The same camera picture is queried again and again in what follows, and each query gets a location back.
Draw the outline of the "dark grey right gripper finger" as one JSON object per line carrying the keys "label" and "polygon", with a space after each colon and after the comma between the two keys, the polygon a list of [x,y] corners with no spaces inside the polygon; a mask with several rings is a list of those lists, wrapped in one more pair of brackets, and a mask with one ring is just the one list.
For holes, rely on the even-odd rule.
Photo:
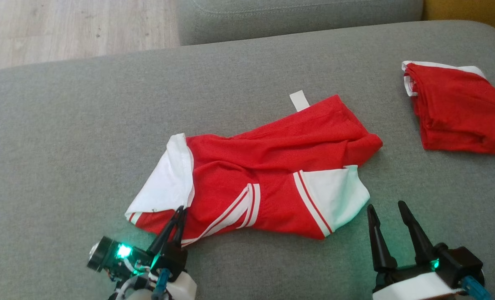
{"label": "dark grey right gripper finger", "polygon": [[415,262],[417,265],[430,265],[436,260],[434,249],[427,234],[410,211],[406,202],[398,201],[398,208],[402,221],[407,226],[411,237],[412,245],[415,251]]}
{"label": "dark grey right gripper finger", "polygon": [[372,253],[373,269],[377,273],[394,271],[398,267],[396,259],[392,257],[380,229],[380,220],[375,207],[369,204],[366,208],[369,222],[369,237]]}

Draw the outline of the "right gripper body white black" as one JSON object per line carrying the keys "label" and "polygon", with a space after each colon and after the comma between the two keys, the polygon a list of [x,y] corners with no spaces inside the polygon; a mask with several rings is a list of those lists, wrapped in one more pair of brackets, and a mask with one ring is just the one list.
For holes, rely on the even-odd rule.
{"label": "right gripper body white black", "polygon": [[449,287],[436,273],[439,262],[410,265],[377,274],[373,300],[455,300],[466,295]]}

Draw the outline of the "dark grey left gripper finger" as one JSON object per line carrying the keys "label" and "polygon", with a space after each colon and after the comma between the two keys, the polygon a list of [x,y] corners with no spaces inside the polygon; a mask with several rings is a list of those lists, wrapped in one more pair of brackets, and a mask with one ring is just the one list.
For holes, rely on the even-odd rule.
{"label": "dark grey left gripper finger", "polygon": [[183,232],[185,229],[185,224],[186,224],[186,214],[187,214],[187,209],[184,207],[179,207],[175,214],[174,214],[174,236],[173,236],[173,242],[178,246],[182,247],[182,240],[183,240]]}
{"label": "dark grey left gripper finger", "polygon": [[171,235],[172,230],[177,226],[181,217],[183,216],[183,207],[179,207],[169,221],[166,223],[165,227],[160,231],[160,233],[154,238],[152,243],[147,249],[148,254],[157,255],[164,243],[167,243]]}

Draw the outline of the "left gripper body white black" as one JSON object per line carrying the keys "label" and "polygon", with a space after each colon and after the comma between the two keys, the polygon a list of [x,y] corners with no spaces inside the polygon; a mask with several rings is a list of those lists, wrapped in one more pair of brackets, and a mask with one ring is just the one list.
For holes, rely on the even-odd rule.
{"label": "left gripper body white black", "polygon": [[87,267],[106,272],[116,284],[110,300],[194,300],[197,284],[186,270],[187,250],[173,241],[157,255],[103,237],[89,253]]}

